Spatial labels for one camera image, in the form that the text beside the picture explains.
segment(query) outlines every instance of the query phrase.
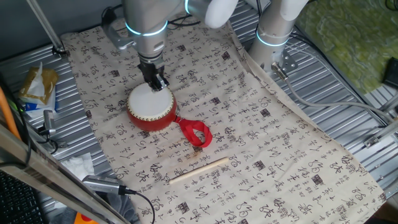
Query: drumstick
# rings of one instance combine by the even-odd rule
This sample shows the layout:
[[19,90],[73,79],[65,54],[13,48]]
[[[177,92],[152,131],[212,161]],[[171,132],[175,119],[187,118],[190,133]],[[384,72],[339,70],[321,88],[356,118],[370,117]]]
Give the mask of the drumstick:
[[175,183],[177,181],[186,179],[186,178],[191,177],[191,176],[193,176],[195,174],[199,174],[200,172],[203,172],[205,170],[208,170],[208,169],[211,169],[211,168],[213,168],[215,166],[223,164],[223,163],[225,163],[228,160],[229,160],[228,157],[224,157],[222,159],[219,159],[219,160],[211,162],[211,163],[209,163],[207,165],[204,165],[203,167],[199,167],[197,169],[191,170],[190,172],[187,172],[186,174],[182,174],[182,175],[180,175],[178,177],[175,177],[175,178],[169,180],[169,184],[173,184],[173,183]]

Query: white tissue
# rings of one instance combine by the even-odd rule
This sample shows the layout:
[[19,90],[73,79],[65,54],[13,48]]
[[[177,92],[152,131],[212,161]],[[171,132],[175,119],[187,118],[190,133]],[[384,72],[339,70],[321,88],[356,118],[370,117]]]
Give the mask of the white tissue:
[[[79,180],[83,180],[87,175],[94,175],[93,161],[91,160],[91,154],[89,152],[78,157],[72,157],[68,161],[62,161],[61,164],[72,174],[77,176]],[[54,208],[64,207],[66,207],[66,205],[55,201]]]
[[25,104],[25,112],[32,118],[38,118],[39,116],[43,116],[44,110],[52,110],[54,114],[57,114],[55,111],[58,108],[57,102],[55,100],[55,90],[51,92],[50,98],[46,105],[38,105],[35,103],[26,103]]
[[36,72],[35,78],[32,80],[27,94],[43,97],[44,96],[44,85],[43,85],[43,63],[40,62],[39,70]]

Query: red ribbon loop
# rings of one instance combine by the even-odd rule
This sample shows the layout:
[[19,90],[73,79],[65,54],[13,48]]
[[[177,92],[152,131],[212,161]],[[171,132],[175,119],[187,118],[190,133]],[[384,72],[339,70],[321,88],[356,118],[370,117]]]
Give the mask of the red ribbon loop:
[[[213,135],[210,132],[210,129],[201,122],[201,121],[190,121],[187,119],[180,118],[179,116],[175,117],[174,122],[180,125],[182,133],[188,139],[188,141],[197,147],[207,147],[211,140],[213,139]],[[202,142],[198,136],[193,132],[193,130],[201,131],[205,134],[205,142]]]

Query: small drum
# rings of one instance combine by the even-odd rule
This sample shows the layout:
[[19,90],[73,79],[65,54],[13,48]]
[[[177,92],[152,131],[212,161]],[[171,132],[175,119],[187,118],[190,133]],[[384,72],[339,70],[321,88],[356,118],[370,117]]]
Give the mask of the small drum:
[[131,122],[144,131],[160,131],[176,118],[177,102],[165,88],[153,92],[148,84],[135,87],[127,99],[127,113]]

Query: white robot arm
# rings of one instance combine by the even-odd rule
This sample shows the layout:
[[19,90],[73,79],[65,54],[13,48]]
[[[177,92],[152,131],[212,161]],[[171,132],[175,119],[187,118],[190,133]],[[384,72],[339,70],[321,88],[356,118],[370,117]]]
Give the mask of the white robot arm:
[[308,0],[272,0],[262,13],[249,55],[264,71],[271,72],[274,62],[283,63],[285,44],[297,16],[307,2]]
[[231,17],[238,0],[122,0],[129,37],[120,37],[111,24],[113,10],[103,15],[101,26],[119,49],[132,45],[139,54],[139,68],[154,91],[169,83],[163,77],[162,51],[167,42],[167,20],[185,10],[211,28],[219,28]]

